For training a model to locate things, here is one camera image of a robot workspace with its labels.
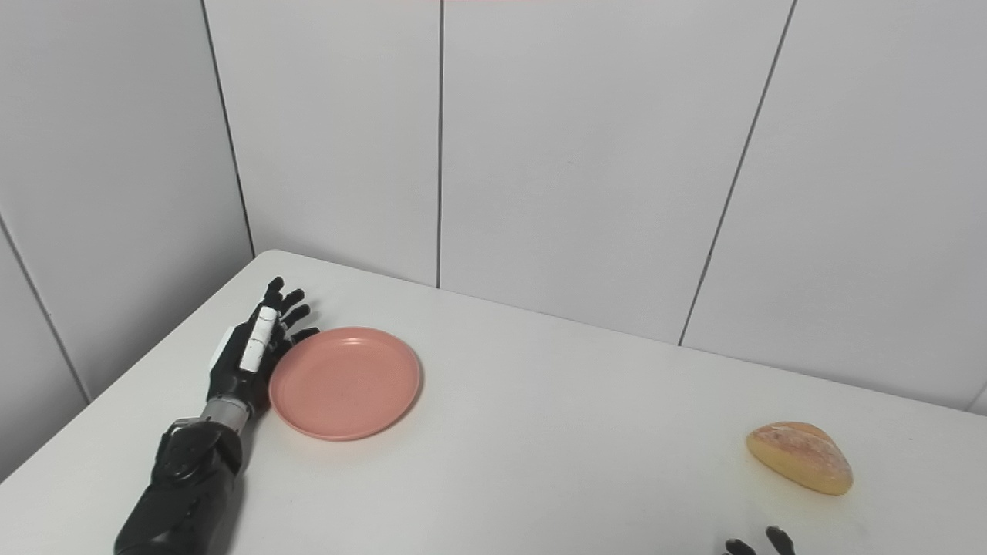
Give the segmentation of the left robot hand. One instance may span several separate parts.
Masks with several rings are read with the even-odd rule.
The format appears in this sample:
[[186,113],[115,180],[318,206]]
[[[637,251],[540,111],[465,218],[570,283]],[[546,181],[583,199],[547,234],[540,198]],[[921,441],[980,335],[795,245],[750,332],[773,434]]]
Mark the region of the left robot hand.
[[232,327],[220,341],[209,369],[207,408],[202,418],[233,428],[236,422],[243,426],[267,411],[269,383],[276,365],[296,345],[320,333],[316,327],[294,329],[312,309],[303,289],[286,294],[283,288],[281,275],[269,281],[249,318]]

